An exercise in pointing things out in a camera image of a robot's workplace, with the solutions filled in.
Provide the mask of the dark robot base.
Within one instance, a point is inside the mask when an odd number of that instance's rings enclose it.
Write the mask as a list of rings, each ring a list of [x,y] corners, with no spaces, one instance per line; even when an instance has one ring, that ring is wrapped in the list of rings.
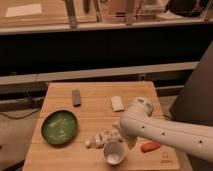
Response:
[[[213,41],[169,112],[175,121],[213,128]]]

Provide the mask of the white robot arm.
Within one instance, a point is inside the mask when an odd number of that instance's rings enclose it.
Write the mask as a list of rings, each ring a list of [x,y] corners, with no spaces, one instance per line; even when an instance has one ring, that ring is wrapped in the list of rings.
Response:
[[[136,97],[116,123],[127,141],[137,137],[179,149],[197,158],[213,162],[213,127],[155,119],[154,107],[144,97]]]

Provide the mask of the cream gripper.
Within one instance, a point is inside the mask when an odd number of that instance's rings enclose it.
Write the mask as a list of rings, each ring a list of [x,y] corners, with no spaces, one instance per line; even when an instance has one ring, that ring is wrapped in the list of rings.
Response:
[[[112,126],[115,129],[118,129],[120,127],[118,122],[113,123]],[[125,139],[124,142],[126,143],[129,149],[132,149],[136,145],[137,139],[136,138]]]

